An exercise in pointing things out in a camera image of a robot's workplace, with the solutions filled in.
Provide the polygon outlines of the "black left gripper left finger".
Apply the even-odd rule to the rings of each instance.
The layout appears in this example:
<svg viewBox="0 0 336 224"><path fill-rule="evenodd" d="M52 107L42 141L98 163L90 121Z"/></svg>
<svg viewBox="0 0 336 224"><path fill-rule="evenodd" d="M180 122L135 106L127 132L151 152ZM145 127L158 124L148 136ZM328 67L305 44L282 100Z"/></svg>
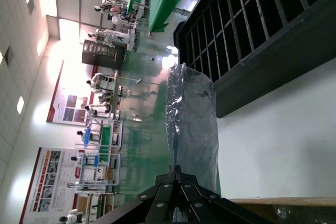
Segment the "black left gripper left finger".
<svg viewBox="0 0 336 224"><path fill-rule="evenodd" d="M173 221L175 181L175 169L169 166L166 174L156 176L154 186L138 194L138 200L145 205L146 223Z"/></svg>

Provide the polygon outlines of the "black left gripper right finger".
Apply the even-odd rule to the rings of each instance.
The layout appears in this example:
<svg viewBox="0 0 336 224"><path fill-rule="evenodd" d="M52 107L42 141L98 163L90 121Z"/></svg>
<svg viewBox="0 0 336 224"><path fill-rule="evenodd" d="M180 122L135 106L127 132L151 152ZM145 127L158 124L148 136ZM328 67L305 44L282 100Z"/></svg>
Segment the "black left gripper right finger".
<svg viewBox="0 0 336 224"><path fill-rule="evenodd" d="M175 166L175 177L175 222L221 223L216 210L220 196L200 186L196 176L182 172L180 166Z"/></svg>

